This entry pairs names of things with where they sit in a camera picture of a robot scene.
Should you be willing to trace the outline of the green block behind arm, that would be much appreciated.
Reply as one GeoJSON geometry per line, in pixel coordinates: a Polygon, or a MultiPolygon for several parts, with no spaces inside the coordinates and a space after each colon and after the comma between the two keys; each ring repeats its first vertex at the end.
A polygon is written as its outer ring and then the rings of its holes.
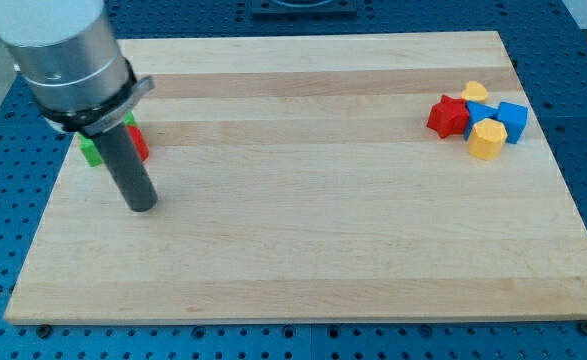
{"type": "Polygon", "coordinates": [[[133,126],[133,127],[136,127],[136,126],[137,126],[137,123],[136,123],[135,117],[134,117],[134,115],[133,115],[133,113],[132,113],[132,112],[128,113],[128,114],[125,116],[125,118],[124,118],[124,123],[125,123],[127,126],[133,126]]]}

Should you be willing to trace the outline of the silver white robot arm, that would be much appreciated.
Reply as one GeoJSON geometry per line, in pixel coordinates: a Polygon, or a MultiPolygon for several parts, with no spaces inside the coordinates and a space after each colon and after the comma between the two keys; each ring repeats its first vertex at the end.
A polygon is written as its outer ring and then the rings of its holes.
{"type": "Polygon", "coordinates": [[[50,110],[96,108],[130,79],[102,0],[0,0],[0,39],[50,110]]]}

